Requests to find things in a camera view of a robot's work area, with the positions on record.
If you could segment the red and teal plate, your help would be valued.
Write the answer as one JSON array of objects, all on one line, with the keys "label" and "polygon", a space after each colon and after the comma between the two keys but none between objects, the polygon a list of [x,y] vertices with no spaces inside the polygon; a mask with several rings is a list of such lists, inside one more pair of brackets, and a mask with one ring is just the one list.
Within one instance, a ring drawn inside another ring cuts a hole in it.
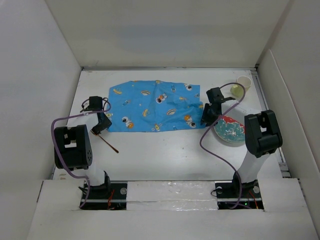
[{"label": "red and teal plate", "polygon": [[233,145],[245,143],[245,126],[229,116],[223,116],[213,126],[215,134],[224,142]]}]

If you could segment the pale yellow mug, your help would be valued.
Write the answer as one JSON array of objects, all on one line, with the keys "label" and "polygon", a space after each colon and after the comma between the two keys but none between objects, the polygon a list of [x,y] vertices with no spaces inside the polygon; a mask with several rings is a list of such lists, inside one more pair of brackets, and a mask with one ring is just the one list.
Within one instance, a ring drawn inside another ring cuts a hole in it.
[{"label": "pale yellow mug", "polygon": [[230,93],[236,98],[242,98],[243,95],[249,90],[252,86],[252,80],[247,76],[239,76],[234,84],[230,88]]}]

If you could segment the blue space-print cloth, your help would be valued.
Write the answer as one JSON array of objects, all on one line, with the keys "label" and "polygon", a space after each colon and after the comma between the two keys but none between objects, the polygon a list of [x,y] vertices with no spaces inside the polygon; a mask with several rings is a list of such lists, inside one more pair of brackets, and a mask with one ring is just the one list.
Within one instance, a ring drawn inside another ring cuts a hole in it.
[{"label": "blue space-print cloth", "polygon": [[161,80],[128,81],[109,89],[109,132],[202,129],[200,86]]}]

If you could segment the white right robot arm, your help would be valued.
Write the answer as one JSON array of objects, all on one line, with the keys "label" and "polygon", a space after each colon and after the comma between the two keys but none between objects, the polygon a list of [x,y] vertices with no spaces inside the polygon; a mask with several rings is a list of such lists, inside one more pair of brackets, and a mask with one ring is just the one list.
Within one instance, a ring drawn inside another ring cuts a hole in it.
[{"label": "white right robot arm", "polygon": [[272,110],[250,108],[233,97],[224,97],[219,87],[211,88],[206,94],[209,103],[204,106],[201,125],[213,127],[226,116],[244,126],[247,152],[229,187],[235,196],[243,197],[257,182],[267,158],[283,145],[276,114]]}]

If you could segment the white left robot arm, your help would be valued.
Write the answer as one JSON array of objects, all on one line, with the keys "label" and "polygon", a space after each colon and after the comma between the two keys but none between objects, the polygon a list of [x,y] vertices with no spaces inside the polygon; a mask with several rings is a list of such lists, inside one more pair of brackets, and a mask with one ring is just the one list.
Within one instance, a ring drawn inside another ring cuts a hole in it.
[{"label": "white left robot arm", "polygon": [[[59,117],[51,123],[50,131],[54,147],[54,162],[58,169],[65,170],[69,176],[77,180],[84,180],[84,187],[79,189],[86,199],[108,198],[112,194],[111,181],[108,174],[104,173],[104,181],[99,181],[91,185],[87,174],[76,175],[74,170],[88,170],[93,162],[93,151],[91,147],[89,133],[99,136],[102,131],[111,127],[112,122],[107,117],[107,112],[111,110],[111,104],[107,97],[90,96],[81,104],[81,111],[77,115]],[[95,117],[97,123],[93,126],[87,123],[76,126],[60,126],[55,124],[64,120],[79,119],[81,117]]]}]

